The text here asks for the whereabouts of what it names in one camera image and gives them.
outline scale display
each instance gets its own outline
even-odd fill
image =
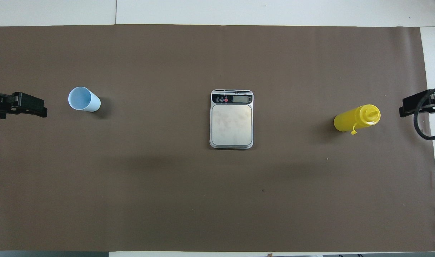
[[[210,145],[214,148],[251,148],[254,94],[250,90],[216,89],[211,92]]]

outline white table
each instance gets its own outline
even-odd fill
[[[209,24],[419,26],[435,88],[435,0],[0,0],[0,26]],[[435,115],[430,116],[435,134]],[[267,252],[112,252],[113,257],[266,256]],[[276,253],[322,255],[326,253]]]

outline brown mat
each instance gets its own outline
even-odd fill
[[[250,150],[208,143],[220,88],[255,94]],[[0,92],[49,109],[0,120],[0,250],[435,251],[433,146],[398,117],[425,89],[419,28],[0,27]],[[379,124],[334,129],[362,104]]]

